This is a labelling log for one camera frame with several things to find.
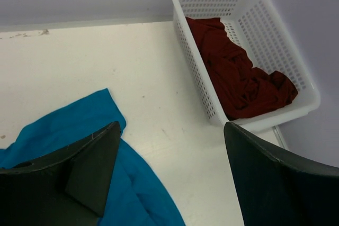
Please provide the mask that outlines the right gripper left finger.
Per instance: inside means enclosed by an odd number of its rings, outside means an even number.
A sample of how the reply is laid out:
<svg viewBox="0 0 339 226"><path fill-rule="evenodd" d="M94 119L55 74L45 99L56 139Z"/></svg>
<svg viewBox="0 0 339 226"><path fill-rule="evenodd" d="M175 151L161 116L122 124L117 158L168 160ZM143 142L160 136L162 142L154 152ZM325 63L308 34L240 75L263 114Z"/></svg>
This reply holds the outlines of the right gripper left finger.
<svg viewBox="0 0 339 226"><path fill-rule="evenodd" d="M120 142L113 122L47 155L1 168L1 225L97 225Z"/></svg>

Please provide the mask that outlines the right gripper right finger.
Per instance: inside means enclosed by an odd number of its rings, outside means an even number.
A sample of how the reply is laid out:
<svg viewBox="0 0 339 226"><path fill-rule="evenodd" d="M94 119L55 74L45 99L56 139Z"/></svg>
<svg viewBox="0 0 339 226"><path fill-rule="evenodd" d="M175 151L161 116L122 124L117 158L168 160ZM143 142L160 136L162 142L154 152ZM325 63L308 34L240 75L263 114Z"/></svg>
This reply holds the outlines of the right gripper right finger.
<svg viewBox="0 0 339 226"><path fill-rule="evenodd" d="M338 225L338 168L224 126L245 225Z"/></svg>

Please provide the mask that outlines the blue t shirt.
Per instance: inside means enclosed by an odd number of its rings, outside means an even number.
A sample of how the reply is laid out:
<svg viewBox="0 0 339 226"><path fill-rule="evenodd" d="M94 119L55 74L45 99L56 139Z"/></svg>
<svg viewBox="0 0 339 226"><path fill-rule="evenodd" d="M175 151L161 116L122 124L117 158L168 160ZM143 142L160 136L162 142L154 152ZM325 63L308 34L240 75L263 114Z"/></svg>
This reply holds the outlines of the blue t shirt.
<svg viewBox="0 0 339 226"><path fill-rule="evenodd" d="M55 110L25 126L16 141L1 149L1 166L13 167L38 158L111 122L126 121L103 89ZM104 217L97 225L184 225L168 191L151 167L125 141L120 140Z"/></svg>

